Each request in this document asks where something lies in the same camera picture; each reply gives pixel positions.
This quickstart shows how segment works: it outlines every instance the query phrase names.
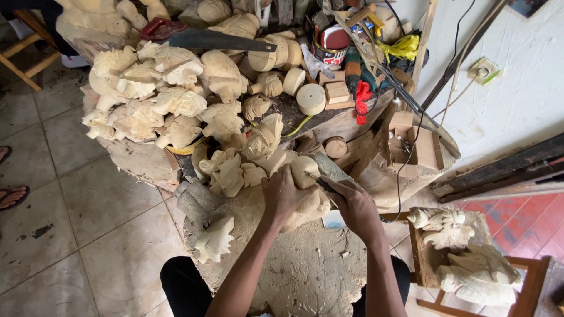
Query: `red tile floor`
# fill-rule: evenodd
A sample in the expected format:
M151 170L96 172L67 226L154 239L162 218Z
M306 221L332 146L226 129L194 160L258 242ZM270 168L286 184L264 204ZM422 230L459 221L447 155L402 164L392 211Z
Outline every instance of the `red tile floor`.
M564 259L564 193L455 205L485 214L493 239L510 256Z

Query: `person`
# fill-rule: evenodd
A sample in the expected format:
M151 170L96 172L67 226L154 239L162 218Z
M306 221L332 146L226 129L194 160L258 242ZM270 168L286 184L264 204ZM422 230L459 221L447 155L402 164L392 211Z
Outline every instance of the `person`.
M4 163L12 154L9 146L0 147L0 164ZM19 206L29 196L28 186L18 186L13 190L8 188L0 189L0 212Z
M41 10L45 21L45 30L51 35L61 53L63 65L68 68L84 67L88 63L67 43L61 34L57 32L55 24L59 15L63 13L63 7L55 0L1 0L0 12L10 23L20 39L30 35L30 29L12 14L13 10Z
M367 284L353 303L354 317L406 317L404 305L411 273L399 258L390 256L389 241L376 204L352 181L323 180L343 195L327 193L339 208L348 228L367 249ZM294 185L290 165L262 179L265 210L243 252L227 274L215 297L189 257L169 259L161 270L161 283L175 317L243 317L247 314L262 265L276 235L307 193Z

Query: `yellow plastic bag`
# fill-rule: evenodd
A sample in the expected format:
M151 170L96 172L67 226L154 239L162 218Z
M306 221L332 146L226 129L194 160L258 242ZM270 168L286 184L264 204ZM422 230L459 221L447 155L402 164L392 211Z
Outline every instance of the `yellow plastic bag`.
M386 55L388 63L390 62L389 54L397 58L408 60L415 60L415 57L417 57L417 49L419 48L418 35L406 35L397 40L392 46L386 45L378 40L376 40L376 42L378 47L384 52L384 55Z

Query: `white wall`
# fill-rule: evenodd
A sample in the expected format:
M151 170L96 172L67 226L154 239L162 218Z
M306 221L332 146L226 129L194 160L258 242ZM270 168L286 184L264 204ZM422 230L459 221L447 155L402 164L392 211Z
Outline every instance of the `white wall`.
M430 59L421 72L414 97L422 103L454 52L456 23L470 0L439 0L428 48ZM461 23L462 49L493 1L476 0ZM427 1L392 4L402 20L422 20ZM487 86L473 86L448 110L444 128L456 140L462 159L447 175L487 164L516 149L564 132L564 0L550 0L526 20L506 7L461 66L457 91L470 79L466 70L485 56L504 73ZM452 80L428 109L433 116L447 102Z

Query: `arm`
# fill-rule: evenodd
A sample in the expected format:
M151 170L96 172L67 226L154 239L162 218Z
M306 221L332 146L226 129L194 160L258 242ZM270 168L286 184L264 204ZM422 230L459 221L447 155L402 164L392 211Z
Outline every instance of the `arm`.
M367 249L366 316L407 317L391 264L388 238L374 200L357 184L334 182L323 177L338 193L328 193L338 206L347 227L357 234Z
M261 221L219 287L206 317L243 317L247 314L270 246L301 200L315 189L310 187L304 191L298 190L294 185L289 164L284 165L279 172L273 173L270 179L262 179L265 211Z

